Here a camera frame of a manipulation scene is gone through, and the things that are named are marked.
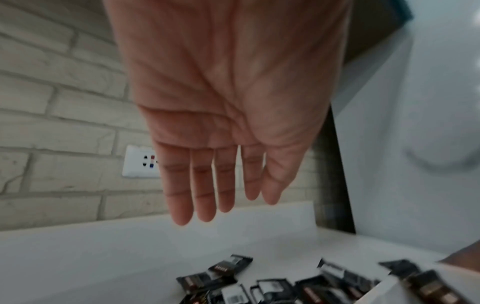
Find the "human hand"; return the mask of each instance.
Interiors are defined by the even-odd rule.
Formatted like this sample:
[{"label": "human hand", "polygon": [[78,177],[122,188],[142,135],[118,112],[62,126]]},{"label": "human hand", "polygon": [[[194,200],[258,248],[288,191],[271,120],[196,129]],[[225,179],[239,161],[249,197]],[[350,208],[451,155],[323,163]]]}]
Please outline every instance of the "human hand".
[{"label": "human hand", "polygon": [[[350,0],[105,0],[173,220],[276,204],[325,119]],[[266,165],[263,158],[266,153]]]}]

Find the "brick wall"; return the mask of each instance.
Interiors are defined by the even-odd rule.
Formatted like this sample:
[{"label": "brick wall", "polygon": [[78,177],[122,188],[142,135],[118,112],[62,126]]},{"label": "brick wall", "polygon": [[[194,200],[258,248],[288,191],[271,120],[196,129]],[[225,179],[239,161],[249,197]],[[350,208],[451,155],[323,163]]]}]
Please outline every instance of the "brick wall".
[{"label": "brick wall", "polygon": [[[281,198],[314,200],[330,226],[346,212],[333,136]],[[121,177],[128,144],[151,142],[101,3],[0,0],[0,229],[167,212],[158,179]],[[246,200],[237,165],[237,206],[263,203]]]}]

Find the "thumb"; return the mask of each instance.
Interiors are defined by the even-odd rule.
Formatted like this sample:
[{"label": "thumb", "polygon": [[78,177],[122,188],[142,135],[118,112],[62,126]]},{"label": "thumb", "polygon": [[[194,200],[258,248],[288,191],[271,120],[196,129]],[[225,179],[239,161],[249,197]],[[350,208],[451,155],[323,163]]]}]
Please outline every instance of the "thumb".
[{"label": "thumb", "polygon": [[308,146],[267,147],[261,177],[261,194],[267,204],[279,202],[282,192],[297,176],[307,149]]}]

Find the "pile of packets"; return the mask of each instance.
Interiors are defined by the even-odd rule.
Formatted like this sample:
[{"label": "pile of packets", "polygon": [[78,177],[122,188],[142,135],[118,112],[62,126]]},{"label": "pile of packets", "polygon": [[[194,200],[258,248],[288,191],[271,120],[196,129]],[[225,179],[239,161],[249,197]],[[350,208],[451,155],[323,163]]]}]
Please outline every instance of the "pile of packets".
[{"label": "pile of packets", "polygon": [[[253,301],[235,275],[247,268],[253,258],[232,254],[207,271],[178,277],[186,292],[180,304],[352,304],[374,288],[380,281],[370,280],[338,265],[320,260],[318,276],[291,284],[284,278],[259,279],[250,287]],[[433,271],[421,272],[407,261],[381,262],[381,266],[399,277],[405,288],[427,304],[468,303],[444,284]]]}]

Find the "outlet cover plate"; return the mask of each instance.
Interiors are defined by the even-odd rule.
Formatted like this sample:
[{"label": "outlet cover plate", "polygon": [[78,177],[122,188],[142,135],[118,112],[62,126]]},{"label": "outlet cover plate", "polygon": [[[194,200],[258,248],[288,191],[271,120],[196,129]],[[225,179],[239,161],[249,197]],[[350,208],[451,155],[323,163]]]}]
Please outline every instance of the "outlet cover plate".
[{"label": "outlet cover plate", "polygon": [[150,147],[128,145],[121,175],[130,178],[160,178],[155,151]]}]

